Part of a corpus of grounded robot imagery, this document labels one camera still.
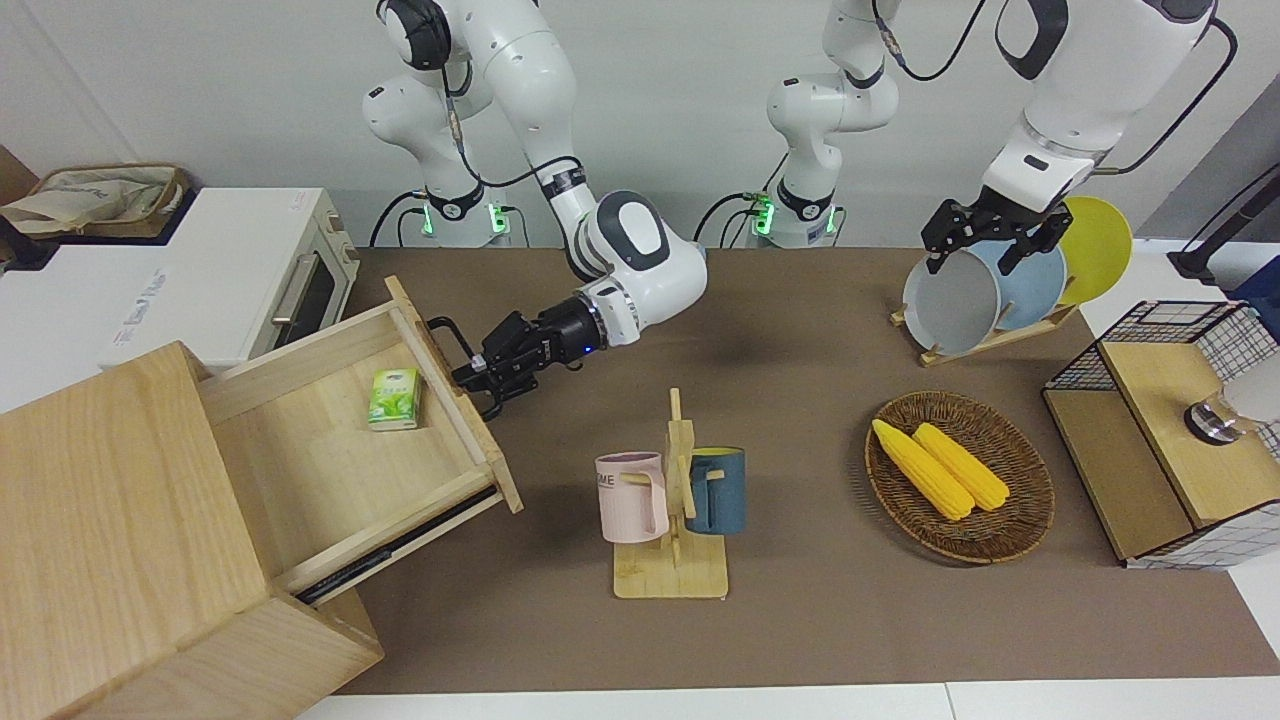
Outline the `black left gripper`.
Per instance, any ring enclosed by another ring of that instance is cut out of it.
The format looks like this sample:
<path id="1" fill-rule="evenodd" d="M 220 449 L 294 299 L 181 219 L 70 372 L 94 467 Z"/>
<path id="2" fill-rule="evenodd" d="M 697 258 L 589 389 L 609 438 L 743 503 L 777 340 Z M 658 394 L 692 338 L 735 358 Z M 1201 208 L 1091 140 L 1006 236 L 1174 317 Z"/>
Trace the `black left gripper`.
<path id="1" fill-rule="evenodd" d="M 982 188 L 977 200 L 964 204 L 943 200 L 922 228 L 929 254 L 925 269 L 936 275 L 957 243 L 980 240 L 1011 241 L 998 260 L 1001 275 L 1011 275 L 1034 254 L 1051 252 L 1073 224 L 1073 214 L 1059 202 L 1051 210 L 1034 211 L 992 188 Z"/>

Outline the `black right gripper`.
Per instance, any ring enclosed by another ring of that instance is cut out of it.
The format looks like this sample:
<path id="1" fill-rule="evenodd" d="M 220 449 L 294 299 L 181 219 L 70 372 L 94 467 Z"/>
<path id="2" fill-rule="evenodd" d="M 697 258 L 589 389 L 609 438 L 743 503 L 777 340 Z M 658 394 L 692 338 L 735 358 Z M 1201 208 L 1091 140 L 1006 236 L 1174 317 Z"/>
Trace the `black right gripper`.
<path id="1" fill-rule="evenodd" d="M 527 319 L 517 311 L 483 341 L 483 355 L 452 370 L 453 382 L 475 395 L 484 421 L 497 419 L 504 400 L 538 387 L 536 373 L 552 364 L 570 365 L 603 350 L 605 337 L 593 306 L 575 295 Z"/>

